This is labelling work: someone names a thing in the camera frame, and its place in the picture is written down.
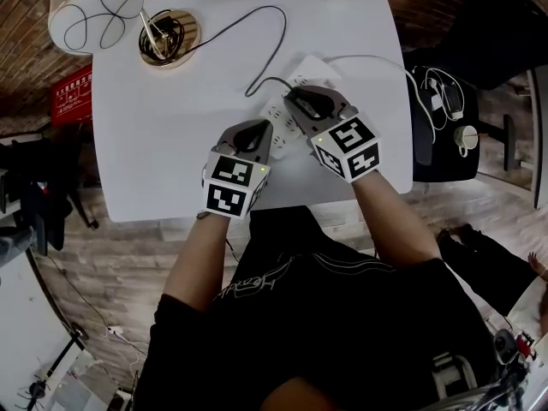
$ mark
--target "person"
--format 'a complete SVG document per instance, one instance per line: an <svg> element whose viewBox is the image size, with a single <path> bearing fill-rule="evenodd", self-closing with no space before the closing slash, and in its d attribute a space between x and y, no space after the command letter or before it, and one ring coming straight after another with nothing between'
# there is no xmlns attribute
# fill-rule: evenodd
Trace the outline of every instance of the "person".
<svg viewBox="0 0 548 411"><path fill-rule="evenodd" d="M528 262L466 224L456 233L442 230L438 244L445 263L498 313L533 340L548 362L548 270L530 253Z"/></svg>
<svg viewBox="0 0 548 411"><path fill-rule="evenodd" d="M229 219L196 220L158 304L135 410L420 409L440 398L432 373L447 354L478 386L496 378L492 335L433 233L378 172L352 187L379 259L330 239L306 207L252 211L221 289Z"/></svg>

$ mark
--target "white lamp shade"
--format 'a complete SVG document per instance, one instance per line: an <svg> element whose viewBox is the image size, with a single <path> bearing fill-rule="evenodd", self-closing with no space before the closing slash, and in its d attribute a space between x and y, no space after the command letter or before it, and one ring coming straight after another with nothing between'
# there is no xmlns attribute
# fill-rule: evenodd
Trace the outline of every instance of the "white lamp shade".
<svg viewBox="0 0 548 411"><path fill-rule="evenodd" d="M144 0L67 0L50 12L51 39L67 53L87 55L115 45L137 22Z"/></svg>

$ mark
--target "gold lamp base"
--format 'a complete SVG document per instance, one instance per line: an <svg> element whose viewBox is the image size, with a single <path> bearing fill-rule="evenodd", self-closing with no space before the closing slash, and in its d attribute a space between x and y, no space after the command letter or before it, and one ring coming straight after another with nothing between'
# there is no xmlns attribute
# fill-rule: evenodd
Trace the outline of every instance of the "gold lamp base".
<svg viewBox="0 0 548 411"><path fill-rule="evenodd" d="M182 40L182 45L177 53L174 56L169 57L168 59L155 60L143 52L140 53L140 57L145 63L152 65L153 67L156 67L158 69L174 69L175 67L179 67L181 64L188 61L195 51L191 51L190 53L187 53L187 51L198 45L201 41L202 36L200 24L198 23L198 21L194 18L192 14L184 10L168 10L154 15L150 19L149 23L149 27L152 33L154 33L155 35L158 33L155 25L157 25L159 21L166 17L171 17L172 19L177 20L181 23L182 27L184 28L184 32L180 32L177 28L176 33L178 33L179 35L184 35L184 38ZM140 32L139 41L140 43L142 43L143 41L149 41L145 28L143 28ZM156 39L156 46L161 53L164 53L164 51L167 49L165 41L174 41L174 39L171 38L171 36L169 35L164 35Z"/></svg>

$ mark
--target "white table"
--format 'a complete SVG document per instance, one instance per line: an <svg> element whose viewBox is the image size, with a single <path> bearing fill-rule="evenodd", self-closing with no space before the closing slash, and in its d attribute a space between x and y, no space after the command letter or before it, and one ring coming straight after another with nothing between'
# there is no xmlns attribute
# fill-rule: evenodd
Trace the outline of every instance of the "white table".
<svg viewBox="0 0 548 411"><path fill-rule="evenodd" d="M149 14L189 9L202 39L266 4L288 16L286 39L265 76L287 77L309 54L373 54L402 64L387 0L146 0ZM197 51L178 69L144 64L140 26L93 57L95 145L104 196L117 222L183 217L201 207L201 170L221 133L256 118L270 97L268 86L245 98L283 26L274 9L262 10ZM350 88L347 99L365 111L383 139L382 172L394 188L412 185L412 141L404 73L371 58L336 61ZM307 155L271 163L269 185L255 209L311 205L354 196L351 187Z"/></svg>

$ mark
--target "table lamp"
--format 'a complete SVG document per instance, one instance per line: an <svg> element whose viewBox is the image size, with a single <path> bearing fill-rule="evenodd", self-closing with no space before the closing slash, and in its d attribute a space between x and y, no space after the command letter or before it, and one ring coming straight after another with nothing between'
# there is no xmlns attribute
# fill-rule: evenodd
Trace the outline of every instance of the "table lamp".
<svg viewBox="0 0 548 411"><path fill-rule="evenodd" d="M201 40L200 25L186 11L165 10L149 18L144 0L50 0L48 29L57 47L74 55L116 45L139 19L140 55L152 66L172 69L187 61Z"/></svg>

